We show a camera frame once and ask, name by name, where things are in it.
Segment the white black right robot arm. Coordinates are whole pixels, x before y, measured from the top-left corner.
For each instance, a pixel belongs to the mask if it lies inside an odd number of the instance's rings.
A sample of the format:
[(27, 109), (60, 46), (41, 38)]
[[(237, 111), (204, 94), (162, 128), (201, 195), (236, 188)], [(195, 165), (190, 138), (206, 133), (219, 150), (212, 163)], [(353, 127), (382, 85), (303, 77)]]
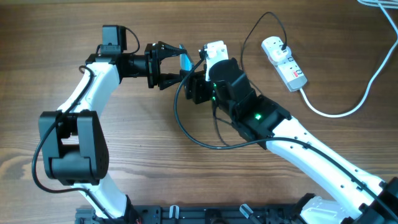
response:
[(258, 144), (307, 174), (331, 196), (296, 204), (304, 223), (396, 223), (397, 179), (388, 182), (353, 165), (310, 134), (286, 109), (259, 95), (234, 58), (207, 64), (181, 60), (180, 90), (224, 111), (245, 146)]

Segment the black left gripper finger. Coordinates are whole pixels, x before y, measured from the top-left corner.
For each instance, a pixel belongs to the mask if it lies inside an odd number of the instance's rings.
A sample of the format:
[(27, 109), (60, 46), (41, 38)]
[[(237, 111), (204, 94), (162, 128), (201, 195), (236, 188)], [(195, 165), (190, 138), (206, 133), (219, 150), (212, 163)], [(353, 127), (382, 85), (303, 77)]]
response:
[(159, 89), (164, 90), (176, 83), (180, 83), (184, 76), (174, 73), (161, 73), (159, 77)]
[(160, 56), (162, 58), (176, 57), (181, 54), (186, 54), (187, 50), (180, 47), (174, 47), (169, 44), (161, 44)]

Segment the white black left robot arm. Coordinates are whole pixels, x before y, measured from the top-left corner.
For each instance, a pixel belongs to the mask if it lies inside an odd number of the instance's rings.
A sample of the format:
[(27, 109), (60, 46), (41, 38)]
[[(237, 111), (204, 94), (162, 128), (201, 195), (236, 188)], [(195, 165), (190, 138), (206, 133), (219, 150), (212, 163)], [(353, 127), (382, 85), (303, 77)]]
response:
[(103, 40), (85, 64), (69, 99), (39, 118), (40, 142), (32, 159), (32, 177), (51, 194), (79, 191), (91, 203), (100, 223), (141, 223), (142, 219), (108, 174), (109, 151), (100, 116), (112, 92), (123, 78), (146, 77), (149, 88), (164, 90), (181, 76), (161, 73), (161, 61), (184, 57), (183, 46), (165, 42), (148, 44), (144, 54), (128, 53), (129, 28), (104, 25)]

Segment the blue screen Galaxy smartphone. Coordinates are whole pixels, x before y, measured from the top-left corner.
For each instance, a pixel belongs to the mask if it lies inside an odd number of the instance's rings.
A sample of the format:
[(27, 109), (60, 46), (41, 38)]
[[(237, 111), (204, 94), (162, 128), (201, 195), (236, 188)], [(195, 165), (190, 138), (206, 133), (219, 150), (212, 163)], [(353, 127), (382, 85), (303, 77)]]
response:
[(190, 71), (195, 66), (195, 64), (184, 45), (180, 44), (179, 47), (180, 49), (186, 51), (184, 54), (180, 54), (180, 68), (184, 71)]

